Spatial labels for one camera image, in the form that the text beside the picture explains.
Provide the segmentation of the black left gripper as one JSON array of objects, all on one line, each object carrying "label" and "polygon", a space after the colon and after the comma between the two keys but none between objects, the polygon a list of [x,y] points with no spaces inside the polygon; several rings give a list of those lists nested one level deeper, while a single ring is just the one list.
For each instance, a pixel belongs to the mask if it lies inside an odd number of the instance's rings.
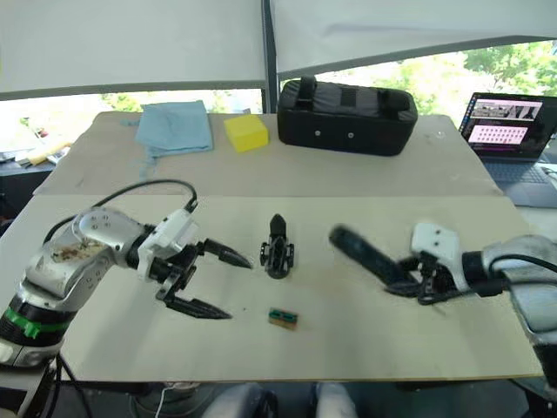
[{"label": "black left gripper", "polygon": [[252,268],[252,263],[234,249],[213,239],[206,239],[195,245],[186,245],[178,254],[167,260],[155,258],[151,264],[150,278],[161,285],[156,299],[176,312],[197,319],[229,320],[232,316],[226,311],[199,299],[184,300],[177,292],[184,290],[192,275],[196,272],[195,262],[198,256],[211,253],[231,266]]}]

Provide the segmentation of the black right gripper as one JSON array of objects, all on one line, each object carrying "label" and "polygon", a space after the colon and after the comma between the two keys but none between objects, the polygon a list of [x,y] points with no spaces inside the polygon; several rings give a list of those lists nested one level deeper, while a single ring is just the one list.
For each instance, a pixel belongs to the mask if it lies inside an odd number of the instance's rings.
[{"label": "black right gripper", "polygon": [[398,260],[400,268],[408,273],[417,273],[421,281],[401,281],[388,285],[385,291],[400,297],[416,298],[420,305],[433,305],[448,300],[456,294],[453,275],[438,259],[428,253]]}]

